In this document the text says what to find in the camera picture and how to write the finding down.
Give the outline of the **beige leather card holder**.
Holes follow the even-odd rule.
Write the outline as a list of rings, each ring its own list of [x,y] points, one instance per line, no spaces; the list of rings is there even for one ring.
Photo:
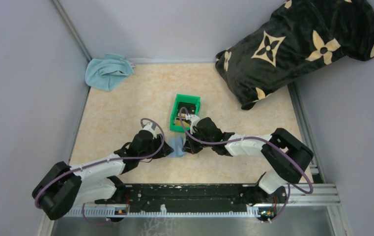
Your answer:
[[[181,135],[169,138],[168,144],[173,149],[173,152],[171,152],[168,157],[178,158],[183,157],[186,154],[183,151],[184,139]]]

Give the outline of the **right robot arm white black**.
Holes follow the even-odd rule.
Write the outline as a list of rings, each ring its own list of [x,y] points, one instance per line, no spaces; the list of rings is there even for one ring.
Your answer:
[[[239,135],[223,132],[211,118],[186,115],[190,124],[186,132],[184,151],[195,154],[210,147],[221,156],[263,156],[271,170],[257,182],[255,196],[262,203],[269,202],[275,191],[287,184],[297,184],[304,176],[314,153],[283,128],[262,136]]]

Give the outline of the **dark grey credit card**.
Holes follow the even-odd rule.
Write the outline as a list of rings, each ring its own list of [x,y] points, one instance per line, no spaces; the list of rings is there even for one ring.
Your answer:
[[[178,112],[182,112],[183,114],[195,114],[197,106],[194,103],[179,102],[177,108]]]

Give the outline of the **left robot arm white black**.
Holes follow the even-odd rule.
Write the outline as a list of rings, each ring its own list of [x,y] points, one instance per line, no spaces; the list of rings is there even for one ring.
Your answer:
[[[136,168],[143,158],[158,159],[174,149],[162,134],[141,130],[132,141],[98,161],[70,166],[57,162],[32,192],[38,208],[51,220],[67,214],[71,208],[87,203],[129,204],[129,192],[118,178]]]

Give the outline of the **green plastic bin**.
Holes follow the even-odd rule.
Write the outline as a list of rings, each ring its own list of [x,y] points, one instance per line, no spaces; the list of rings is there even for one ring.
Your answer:
[[[170,131],[184,132],[182,125],[186,130],[189,130],[191,121],[187,120],[186,116],[198,115],[200,106],[201,98],[199,96],[177,94],[170,118]]]

